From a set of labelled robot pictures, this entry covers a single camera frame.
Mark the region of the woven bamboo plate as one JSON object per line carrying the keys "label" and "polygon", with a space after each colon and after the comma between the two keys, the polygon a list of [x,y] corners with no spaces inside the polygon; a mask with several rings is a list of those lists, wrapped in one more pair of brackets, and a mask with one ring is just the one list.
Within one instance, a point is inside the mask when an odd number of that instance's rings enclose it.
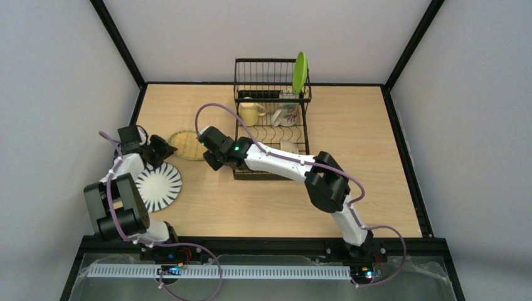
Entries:
{"label": "woven bamboo plate", "polygon": [[197,140],[193,130],[180,130],[168,138],[170,146],[175,147],[174,155],[189,161],[203,161],[204,146]]}

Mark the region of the blue striped white plate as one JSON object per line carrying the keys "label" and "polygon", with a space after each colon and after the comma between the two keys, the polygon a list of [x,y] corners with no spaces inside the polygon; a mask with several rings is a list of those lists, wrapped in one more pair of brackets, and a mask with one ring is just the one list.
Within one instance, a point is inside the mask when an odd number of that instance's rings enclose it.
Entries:
{"label": "blue striped white plate", "polygon": [[182,175],[177,167],[163,162],[156,169],[145,169],[136,179],[136,187],[149,213],[170,206],[183,188]]}

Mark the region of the yellow ceramic mug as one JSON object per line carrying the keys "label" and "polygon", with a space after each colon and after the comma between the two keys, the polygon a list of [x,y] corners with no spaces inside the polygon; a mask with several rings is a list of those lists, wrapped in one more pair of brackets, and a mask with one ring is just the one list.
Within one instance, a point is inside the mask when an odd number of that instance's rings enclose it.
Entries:
{"label": "yellow ceramic mug", "polygon": [[252,97],[244,97],[244,101],[238,106],[239,116],[247,127],[257,124],[260,117],[267,114],[266,108],[255,102]]}

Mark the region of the black wire dish rack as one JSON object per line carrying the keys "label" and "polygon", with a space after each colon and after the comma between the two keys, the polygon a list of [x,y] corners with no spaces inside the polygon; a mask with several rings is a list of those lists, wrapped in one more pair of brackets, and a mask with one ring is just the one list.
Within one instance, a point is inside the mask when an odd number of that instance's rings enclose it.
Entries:
{"label": "black wire dish rack", "polygon": [[[292,71],[295,58],[237,58],[233,76],[235,108],[238,111],[244,97],[252,97],[266,108],[267,114],[260,117],[257,124],[249,127],[252,135],[268,147],[279,149],[281,139],[294,142],[299,154],[309,155],[309,139],[306,113],[312,99],[310,79],[300,94],[292,91]],[[299,104],[299,119],[290,127],[273,127],[272,114],[280,103]]]}

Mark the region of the plain white bowl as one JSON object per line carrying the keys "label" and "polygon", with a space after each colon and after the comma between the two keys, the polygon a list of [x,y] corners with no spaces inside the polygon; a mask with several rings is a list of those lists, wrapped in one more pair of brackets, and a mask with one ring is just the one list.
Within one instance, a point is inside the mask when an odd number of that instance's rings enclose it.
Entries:
{"label": "plain white bowl", "polygon": [[298,146],[289,140],[281,139],[279,141],[279,149],[284,152],[288,152],[291,154],[299,154]]}

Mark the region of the green plastic plate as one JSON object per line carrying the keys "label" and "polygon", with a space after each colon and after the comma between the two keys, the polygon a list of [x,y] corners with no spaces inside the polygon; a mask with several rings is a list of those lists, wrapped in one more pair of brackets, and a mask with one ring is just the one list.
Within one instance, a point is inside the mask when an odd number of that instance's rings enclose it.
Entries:
{"label": "green plastic plate", "polygon": [[307,81],[308,62],[306,54],[300,51],[295,59],[292,71],[292,91],[294,94],[300,94],[303,91]]}

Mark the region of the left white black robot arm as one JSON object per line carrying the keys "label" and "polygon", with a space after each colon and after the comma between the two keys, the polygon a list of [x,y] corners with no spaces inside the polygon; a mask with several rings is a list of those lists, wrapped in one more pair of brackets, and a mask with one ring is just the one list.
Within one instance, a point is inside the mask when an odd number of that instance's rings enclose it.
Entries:
{"label": "left white black robot arm", "polygon": [[136,179],[147,167],[161,167],[176,148],[158,135],[141,136],[138,125],[118,130],[115,140],[100,131],[115,154],[112,167],[98,182],[83,190],[96,237],[104,241],[121,239],[149,248],[178,242],[174,228],[150,218]]}

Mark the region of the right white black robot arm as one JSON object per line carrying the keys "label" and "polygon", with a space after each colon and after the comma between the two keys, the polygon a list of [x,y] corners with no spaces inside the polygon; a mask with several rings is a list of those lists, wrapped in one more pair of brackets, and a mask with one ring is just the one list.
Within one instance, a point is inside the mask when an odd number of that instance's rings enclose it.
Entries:
{"label": "right white black robot arm", "polygon": [[213,126],[200,130],[198,141],[206,147],[203,157],[214,171],[228,166],[235,171],[269,172],[301,182],[312,205],[331,214],[345,243],[362,248],[371,241],[370,230],[352,207],[348,175],[327,152],[292,154],[249,137],[233,140]]}

